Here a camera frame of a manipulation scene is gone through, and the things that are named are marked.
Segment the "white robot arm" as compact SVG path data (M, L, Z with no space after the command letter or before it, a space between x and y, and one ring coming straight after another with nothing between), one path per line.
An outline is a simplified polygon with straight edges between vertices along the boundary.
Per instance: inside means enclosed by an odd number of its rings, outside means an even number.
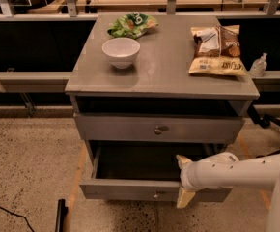
M272 190L266 232L280 232L280 154L239 160L224 152L192 161L176 155L180 169L177 207L184 208L202 189L248 187Z

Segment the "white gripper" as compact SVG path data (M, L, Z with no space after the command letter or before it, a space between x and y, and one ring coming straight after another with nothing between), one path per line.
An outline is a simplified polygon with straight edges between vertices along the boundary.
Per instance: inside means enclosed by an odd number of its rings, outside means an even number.
M182 188L179 189L179 196L177 199L177 208L185 208L189 202L194 198L195 192L199 189L193 183L193 172L195 163L186 156L176 155L179 169L181 170L180 178Z

